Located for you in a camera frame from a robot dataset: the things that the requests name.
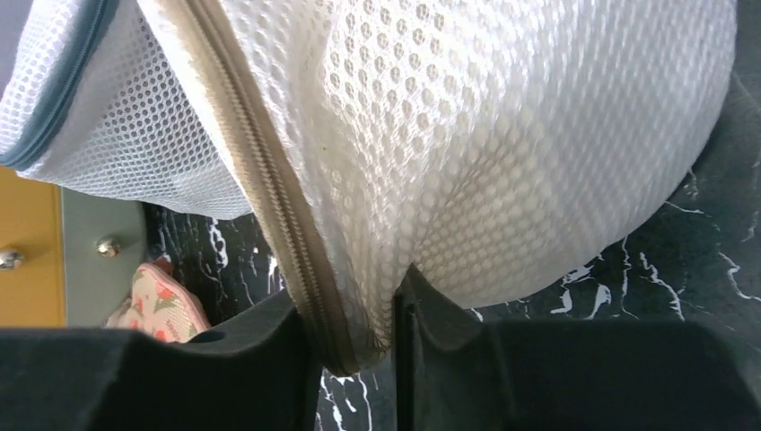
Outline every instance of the zipper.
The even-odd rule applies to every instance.
[[[45,93],[24,125],[19,141],[5,154],[0,154],[0,165],[24,171],[32,166],[50,146],[58,130],[66,121],[66,113],[82,79],[92,52],[97,48],[109,23],[113,20],[119,0],[91,0],[74,25],[81,28],[68,46],[74,53],[64,54],[57,70],[65,74],[47,84]]]
[[[322,238],[224,10],[213,0],[161,3],[184,43],[203,45],[192,55],[203,56],[205,82],[223,89],[213,108],[222,112],[217,120],[228,162],[277,257],[308,339],[330,372],[356,373],[359,361]]]

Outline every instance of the zipper teeth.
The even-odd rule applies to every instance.
[[[186,0],[186,5],[192,20],[205,36],[203,40],[208,46],[207,52],[213,54],[214,65],[223,75],[221,85],[230,97],[229,102],[238,114],[238,119],[241,120],[241,128],[246,138],[253,144],[250,147],[254,150],[252,154],[258,167],[257,173],[265,184],[268,203],[273,206],[274,212],[277,214],[277,227],[287,243],[291,258],[296,262],[294,265],[295,274],[293,275],[298,280],[299,293],[305,297],[307,304],[306,307],[300,308],[300,313],[313,326],[313,330],[319,333],[319,342],[325,343],[327,347],[327,351],[322,348],[325,365],[334,373],[350,374],[353,370],[347,369],[346,364],[343,364],[340,358],[341,355],[337,352],[339,346],[334,337],[335,332],[331,329],[336,323],[327,313],[326,304],[320,293],[322,286],[320,286],[319,278],[311,263],[309,246],[304,239],[298,217],[291,206],[286,186],[274,162],[272,151],[262,136],[257,119],[247,106],[250,101],[245,91],[242,90],[243,85],[240,77],[234,67],[226,67],[231,63],[230,52],[224,46],[223,38],[219,35],[213,20],[209,18],[209,13],[205,9],[208,7],[206,0]]]
[[[50,110],[52,112],[51,115],[48,115],[45,118],[42,127],[38,129],[36,133],[34,133],[30,139],[30,142],[26,143],[20,141],[18,144],[16,144],[16,146],[19,148],[18,153],[14,152],[15,154],[4,154],[2,156],[2,158],[8,157],[6,160],[3,160],[4,166],[18,170],[24,170],[31,166],[36,161],[38,156],[41,155],[48,147],[49,141],[51,139],[50,134],[53,132],[53,128],[55,127],[57,120],[62,114],[61,110],[64,108],[64,105],[72,96],[71,92],[79,81],[82,68],[87,62],[87,59],[90,58],[90,54],[92,53],[92,46],[94,41],[97,39],[96,36],[98,34],[98,30],[101,28],[101,23],[103,21],[103,16],[106,13],[106,6],[108,6],[108,2],[109,0],[99,0],[95,5],[95,11],[92,13],[92,18],[89,23],[90,26],[87,28],[84,41],[82,42],[82,47],[77,51],[76,59],[74,60],[72,69],[68,72],[68,75],[66,75],[66,80],[61,86],[60,93],[53,103],[52,109]]]

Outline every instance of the wooden cabinet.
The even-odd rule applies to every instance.
[[[0,327],[100,326],[127,297],[145,257],[142,204],[24,180],[0,167],[0,251],[24,257],[0,271]],[[97,245],[118,243],[105,257]]]
[[[0,326],[65,324],[60,190],[0,168],[0,249],[24,257],[0,271]]]

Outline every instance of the yellow cabinet door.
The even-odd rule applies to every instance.
[[[17,250],[20,267],[0,271],[0,326],[63,326],[60,190],[0,168],[0,251]]]

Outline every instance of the black countertop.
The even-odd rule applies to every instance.
[[[758,17],[761,4],[740,5],[738,58],[722,116],[669,201],[587,265],[531,297],[474,310],[479,319],[697,321],[732,347],[761,398]],[[171,259],[174,277],[200,298],[212,323],[282,288],[253,215],[216,221],[151,206],[146,214],[152,257]],[[354,377],[324,374],[316,428],[392,429],[391,379],[388,360]]]

